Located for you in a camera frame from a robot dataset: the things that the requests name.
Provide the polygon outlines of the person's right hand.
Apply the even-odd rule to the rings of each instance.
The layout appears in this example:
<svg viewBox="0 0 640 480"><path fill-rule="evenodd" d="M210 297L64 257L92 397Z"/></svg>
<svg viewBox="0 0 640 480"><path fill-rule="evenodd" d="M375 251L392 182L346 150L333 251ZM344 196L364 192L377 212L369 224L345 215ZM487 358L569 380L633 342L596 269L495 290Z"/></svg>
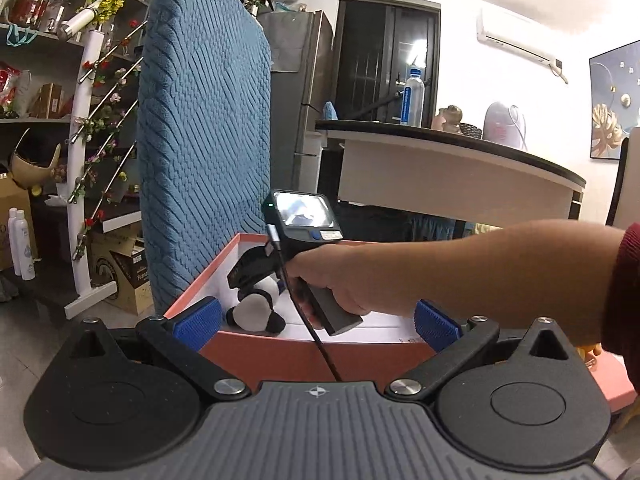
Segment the person's right hand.
<svg viewBox="0 0 640 480"><path fill-rule="evenodd" d="M351 314L406 318L426 294L432 255L422 244L324 245L285 265L290 278L332 292Z"/></svg>

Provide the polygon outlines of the person's right forearm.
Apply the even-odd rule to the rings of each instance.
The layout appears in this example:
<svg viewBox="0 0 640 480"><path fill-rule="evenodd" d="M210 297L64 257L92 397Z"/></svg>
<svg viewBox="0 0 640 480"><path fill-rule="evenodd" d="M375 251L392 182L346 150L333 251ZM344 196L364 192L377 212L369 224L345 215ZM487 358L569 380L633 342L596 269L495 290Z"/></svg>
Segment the person's right forearm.
<svg viewBox="0 0 640 480"><path fill-rule="evenodd" d="M636 301L639 228L539 221L451 242L414 244L402 292L458 318L504 327L552 318L576 346L608 348Z"/></svg>

